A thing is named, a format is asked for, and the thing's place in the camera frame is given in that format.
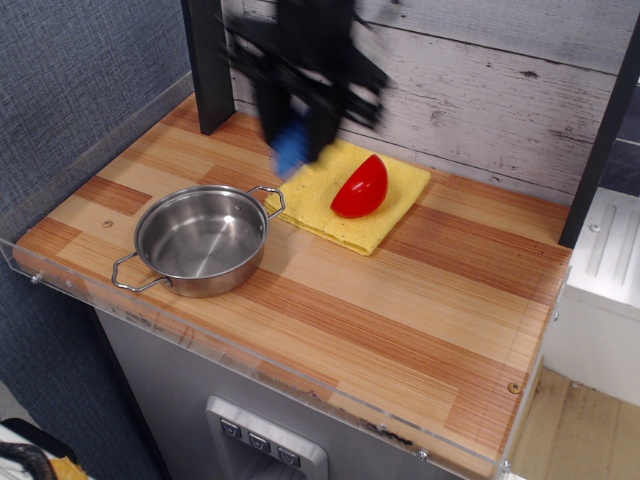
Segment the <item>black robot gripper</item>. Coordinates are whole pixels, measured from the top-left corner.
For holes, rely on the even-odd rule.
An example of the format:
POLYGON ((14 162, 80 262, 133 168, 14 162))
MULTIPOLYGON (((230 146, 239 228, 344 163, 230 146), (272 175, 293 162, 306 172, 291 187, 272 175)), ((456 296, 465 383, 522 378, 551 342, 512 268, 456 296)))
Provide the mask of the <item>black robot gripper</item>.
POLYGON ((263 136, 272 145, 288 125, 296 98, 304 113, 304 162, 316 161, 343 118, 379 122, 389 77, 354 44, 360 18, 353 1, 278 1, 273 21, 226 21, 229 60, 253 84, 263 136))

